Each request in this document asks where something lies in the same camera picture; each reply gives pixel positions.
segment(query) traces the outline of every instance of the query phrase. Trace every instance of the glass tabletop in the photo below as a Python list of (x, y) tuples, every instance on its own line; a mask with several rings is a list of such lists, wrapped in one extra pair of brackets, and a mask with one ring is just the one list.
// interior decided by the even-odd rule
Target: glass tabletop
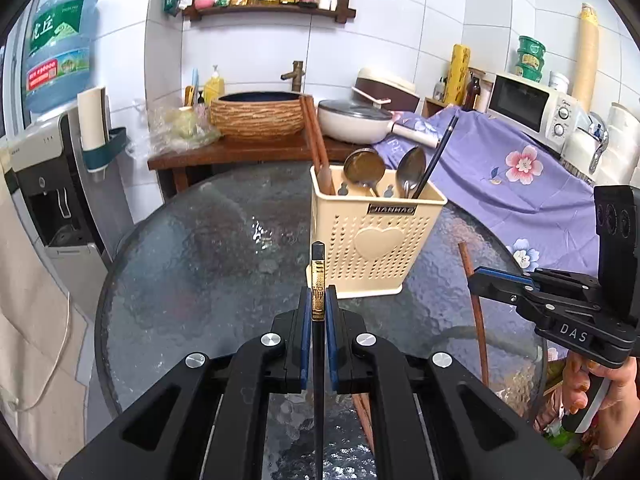
[[(181, 193), (140, 224), (107, 277), (96, 321), (96, 358), (113, 413), (132, 404), (190, 352), (214, 358), (268, 332), (297, 307), (308, 264), (311, 184), (306, 163), (248, 166)], [(394, 296), (340, 300), (367, 330), (407, 354), (446, 350), (479, 377), (479, 353), (458, 242), (475, 266), (517, 272), (484, 226), (451, 202)], [(520, 415), (538, 396), (543, 342), (515, 309), (482, 300), (490, 387)], [(324, 470), (373, 478), (373, 456), (350, 396), (325, 381)], [(272, 395), (263, 478), (313, 476), (311, 385)]]

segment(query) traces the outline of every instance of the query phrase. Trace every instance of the yellow cylinder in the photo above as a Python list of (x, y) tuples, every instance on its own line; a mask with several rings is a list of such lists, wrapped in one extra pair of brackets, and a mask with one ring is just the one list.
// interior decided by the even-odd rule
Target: yellow cylinder
[(471, 49), (468, 46), (455, 44), (451, 56), (451, 66), (444, 92), (444, 104), (462, 106), (465, 98), (466, 74), (469, 70)]
[(598, 69), (598, 48), (600, 45), (600, 31), (598, 17), (590, 4), (582, 4), (580, 13), (580, 37), (578, 38), (578, 60), (575, 68), (574, 92), (582, 108), (591, 110), (593, 88), (596, 84)]

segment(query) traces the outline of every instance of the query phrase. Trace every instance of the heart shape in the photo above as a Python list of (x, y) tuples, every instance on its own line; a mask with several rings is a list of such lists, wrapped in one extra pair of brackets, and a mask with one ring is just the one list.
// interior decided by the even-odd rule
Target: heart shape
[(404, 231), (397, 227), (388, 227), (384, 230), (367, 227), (358, 231), (353, 239), (353, 245), (365, 260), (377, 260), (393, 251), (403, 240)]

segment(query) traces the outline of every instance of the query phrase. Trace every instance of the white cable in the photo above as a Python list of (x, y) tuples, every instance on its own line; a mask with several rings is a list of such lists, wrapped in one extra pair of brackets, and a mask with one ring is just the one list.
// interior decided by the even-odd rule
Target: white cable
[(71, 293), (67, 293), (66, 294), (66, 327), (65, 327), (65, 336), (62, 339), (62, 345), (60, 345), (60, 350), (58, 351), (58, 355), (56, 357), (56, 361), (53, 363), (53, 368), (51, 369), (51, 372), (49, 373), (49, 377), (47, 377), (47, 380), (45, 381), (42, 390), (40, 391), (40, 395), (38, 396), (38, 398), (35, 400), (35, 402), (31, 405), (31, 406), (27, 406), (26, 408), (20, 408), (18, 406), (18, 402), (15, 403), (11, 403), (12, 408), (17, 412), (17, 413), (24, 413), (24, 412), (28, 412), (29, 410), (32, 410), (33, 408), (35, 408), (38, 404), (40, 404), (40, 401), (42, 400), (42, 397), (44, 397), (44, 394), (46, 393), (48, 387), (49, 387), (49, 383), (51, 382), (51, 380), (53, 379), (53, 375), (56, 373), (56, 370), (58, 369), (58, 365), (60, 364), (60, 360), (62, 359), (62, 352), (65, 351), (65, 346), (66, 346), (66, 341), (68, 339), (69, 336), (69, 328), (71, 327)]

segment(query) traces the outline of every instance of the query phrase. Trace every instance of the floral tablecloth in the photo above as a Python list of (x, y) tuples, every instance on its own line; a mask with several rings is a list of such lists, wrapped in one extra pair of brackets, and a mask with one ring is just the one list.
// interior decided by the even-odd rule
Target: floral tablecloth
[[(455, 107), (426, 120), (412, 114), (396, 121), (441, 137), (454, 113), (460, 120), (431, 181), (491, 230), (522, 270), (546, 267), (597, 276), (593, 189), (530, 137), (500, 120)], [(396, 168), (414, 146), (388, 136), (374, 147)], [(427, 158), (434, 152), (424, 151)]]

